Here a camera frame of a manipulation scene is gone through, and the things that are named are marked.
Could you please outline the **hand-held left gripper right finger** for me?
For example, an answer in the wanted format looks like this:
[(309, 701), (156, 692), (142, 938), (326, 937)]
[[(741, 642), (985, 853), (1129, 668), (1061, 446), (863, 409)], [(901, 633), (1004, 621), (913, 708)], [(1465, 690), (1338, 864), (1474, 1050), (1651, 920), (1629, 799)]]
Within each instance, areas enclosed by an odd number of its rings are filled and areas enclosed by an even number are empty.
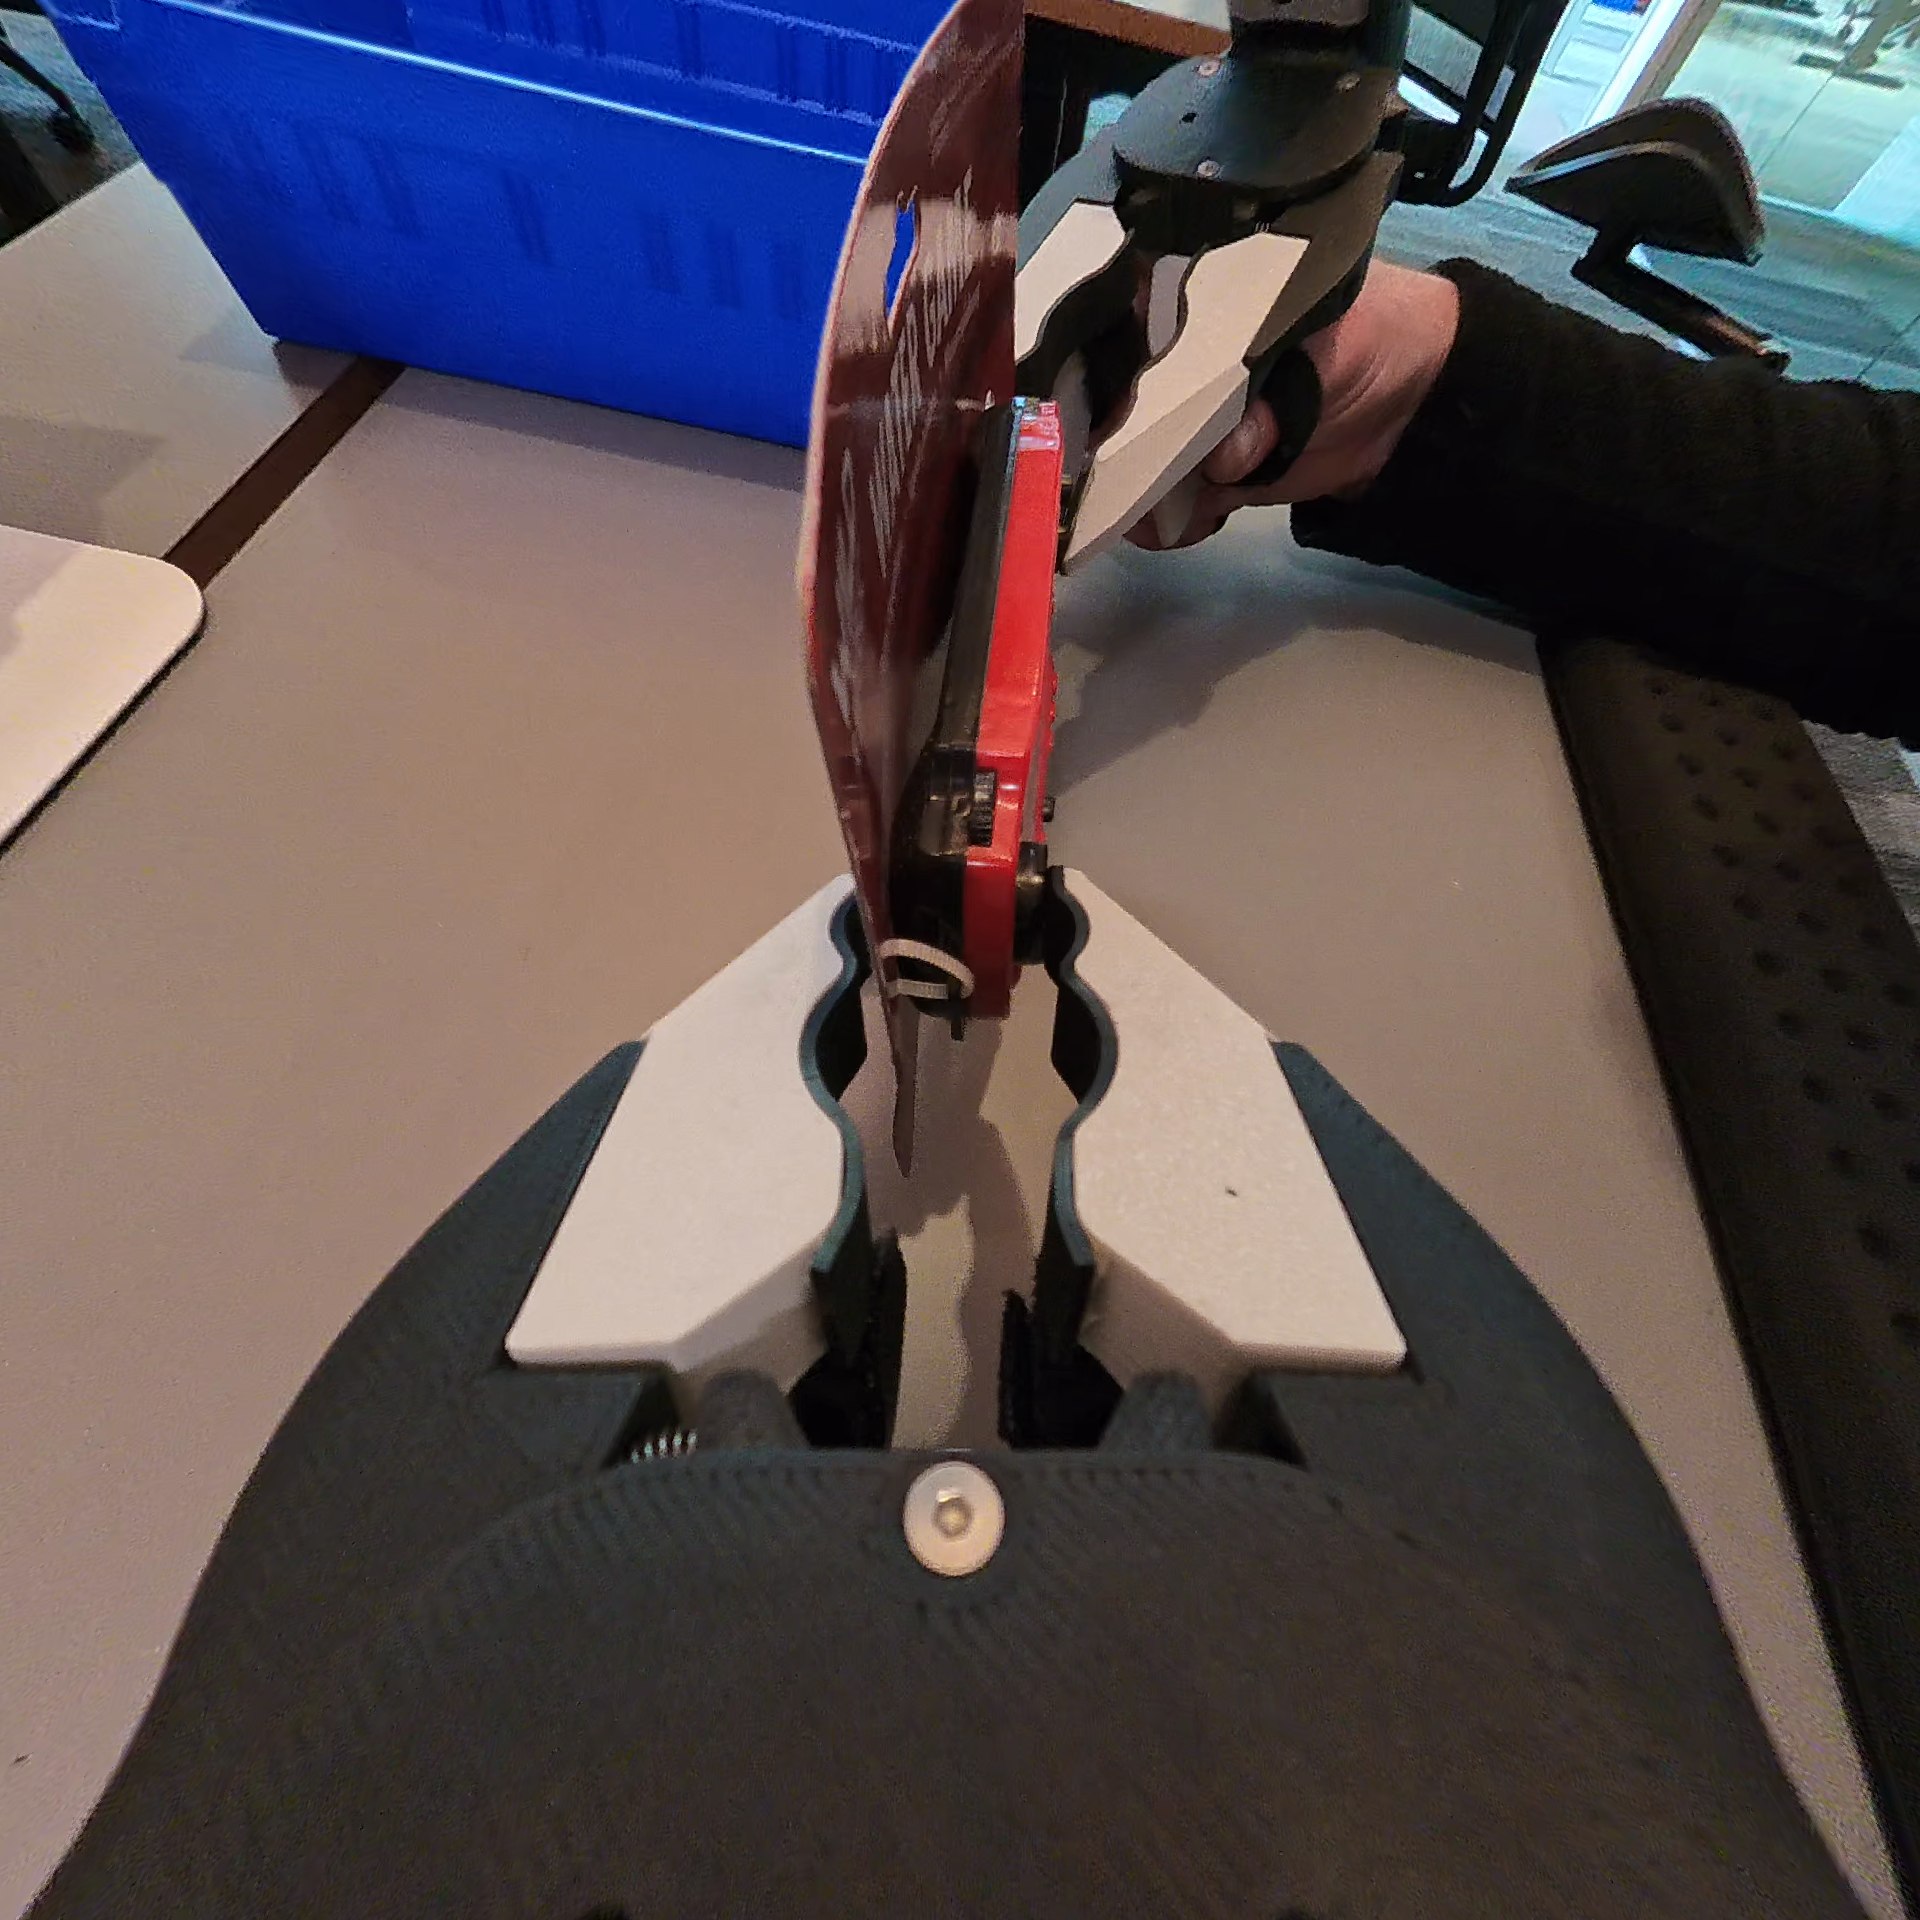
[(1043, 934), (1073, 1110), (1002, 1310), (1002, 1440), (1091, 1449), (1153, 1376), (1219, 1428), (1260, 1376), (1396, 1374), (1409, 1342), (1266, 1028), (1079, 870), (1047, 877)]

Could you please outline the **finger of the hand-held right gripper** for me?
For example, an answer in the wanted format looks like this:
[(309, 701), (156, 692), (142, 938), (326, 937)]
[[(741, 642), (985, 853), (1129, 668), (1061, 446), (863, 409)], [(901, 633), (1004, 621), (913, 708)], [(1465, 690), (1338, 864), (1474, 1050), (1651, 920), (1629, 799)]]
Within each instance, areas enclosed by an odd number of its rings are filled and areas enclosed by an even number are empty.
[(1063, 525), (1061, 570), (1106, 553), (1188, 482), (1237, 424), (1258, 368), (1323, 326), (1356, 276), (1348, 236), (1254, 230), (1198, 253), (1179, 321), (1091, 447)]
[(1179, 326), (1188, 255), (1140, 250), (1111, 204), (1075, 201), (1014, 278), (1014, 390), (1052, 400), (1063, 447), (1085, 460)]

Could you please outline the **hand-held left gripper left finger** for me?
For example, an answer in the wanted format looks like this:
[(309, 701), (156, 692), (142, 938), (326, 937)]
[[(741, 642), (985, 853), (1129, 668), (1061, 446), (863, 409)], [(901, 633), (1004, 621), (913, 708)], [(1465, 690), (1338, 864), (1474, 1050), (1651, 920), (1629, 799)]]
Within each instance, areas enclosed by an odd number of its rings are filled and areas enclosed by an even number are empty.
[(662, 1366), (686, 1408), (756, 1372), (815, 1445), (890, 1445), (905, 1268), (842, 1101), (867, 974), (852, 880), (830, 880), (645, 1032), (508, 1332), (516, 1364)]

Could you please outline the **red handheld toy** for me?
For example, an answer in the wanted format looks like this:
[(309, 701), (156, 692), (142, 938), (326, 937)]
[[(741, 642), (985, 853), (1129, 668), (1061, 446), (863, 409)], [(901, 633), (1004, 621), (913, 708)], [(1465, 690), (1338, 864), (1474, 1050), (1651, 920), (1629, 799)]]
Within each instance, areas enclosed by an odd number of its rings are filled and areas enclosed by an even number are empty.
[(812, 392), (812, 700), (914, 1159), (921, 1022), (1009, 1014), (1039, 958), (1065, 431), (1017, 396), (1025, 13), (953, 5), (838, 250)]

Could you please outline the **person's right forearm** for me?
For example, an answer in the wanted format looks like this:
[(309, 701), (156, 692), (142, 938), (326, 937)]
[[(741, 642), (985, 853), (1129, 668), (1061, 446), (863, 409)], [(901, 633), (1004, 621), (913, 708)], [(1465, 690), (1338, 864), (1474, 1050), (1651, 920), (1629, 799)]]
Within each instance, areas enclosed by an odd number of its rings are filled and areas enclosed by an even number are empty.
[(1918, 396), (1699, 361), (1465, 258), (1447, 362), (1299, 543), (1918, 740)]

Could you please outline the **person's right hand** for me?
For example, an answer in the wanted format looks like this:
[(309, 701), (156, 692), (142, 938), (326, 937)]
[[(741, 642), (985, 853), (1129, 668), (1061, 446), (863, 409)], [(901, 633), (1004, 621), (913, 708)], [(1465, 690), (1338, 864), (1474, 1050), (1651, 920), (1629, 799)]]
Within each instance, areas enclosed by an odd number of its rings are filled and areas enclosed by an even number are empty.
[(1266, 398), (1247, 398), (1233, 431), (1205, 460), (1203, 486), (1177, 535), (1153, 516), (1127, 535), (1148, 550), (1209, 538), (1243, 508), (1300, 505), (1365, 492), (1401, 444), (1443, 372), (1458, 321), (1452, 278), (1375, 258), (1351, 308), (1302, 342), (1319, 383), (1316, 424), (1284, 472), (1258, 484), (1281, 424)]

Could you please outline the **black office chair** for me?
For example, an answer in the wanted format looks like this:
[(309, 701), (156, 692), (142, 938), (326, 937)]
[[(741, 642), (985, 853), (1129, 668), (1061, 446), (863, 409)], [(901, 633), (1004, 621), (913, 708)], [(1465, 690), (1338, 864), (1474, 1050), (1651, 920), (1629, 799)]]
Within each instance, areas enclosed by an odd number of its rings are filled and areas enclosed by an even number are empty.
[(1594, 230), (1573, 276), (1709, 359), (1786, 369), (1790, 354), (1636, 261), (1641, 249), (1753, 265), (1767, 223), (1732, 122), (1693, 98), (1651, 101), (1583, 127), (1518, 167), (1506, 192)]

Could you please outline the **blue plastic bin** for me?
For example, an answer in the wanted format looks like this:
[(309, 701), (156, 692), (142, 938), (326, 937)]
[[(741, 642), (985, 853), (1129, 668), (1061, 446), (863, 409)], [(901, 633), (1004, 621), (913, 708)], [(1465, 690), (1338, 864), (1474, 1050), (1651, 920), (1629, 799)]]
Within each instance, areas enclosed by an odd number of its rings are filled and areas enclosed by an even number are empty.
[(52, 1), (270, 336), (805, 446), (931, 1)]

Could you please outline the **black perforated foam pad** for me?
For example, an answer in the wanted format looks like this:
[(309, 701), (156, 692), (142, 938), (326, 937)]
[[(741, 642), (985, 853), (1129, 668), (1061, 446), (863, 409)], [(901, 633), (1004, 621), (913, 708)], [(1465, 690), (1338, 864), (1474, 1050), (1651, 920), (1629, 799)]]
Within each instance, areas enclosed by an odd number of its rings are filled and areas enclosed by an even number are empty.
[(1916, 1904), (1916, 938), (1788, 706), (1613, 639), (1542, 681)]

